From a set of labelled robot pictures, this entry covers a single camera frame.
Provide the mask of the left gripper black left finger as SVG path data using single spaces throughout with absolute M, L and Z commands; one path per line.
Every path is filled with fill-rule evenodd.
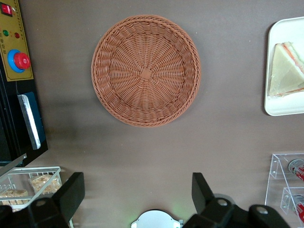
M 67 228 L 85 197 L 83 172 L 73 173 L 50 198 L 40 198 L 28 206 L 31 228 Z

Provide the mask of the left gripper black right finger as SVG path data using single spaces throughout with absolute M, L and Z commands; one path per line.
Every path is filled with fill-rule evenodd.
M 185 228 L 238 228 L 233 220 L 234 204 L 223 197 L 215 197 L 202 173 L 192 174 L 192 200 L 196 209 Z

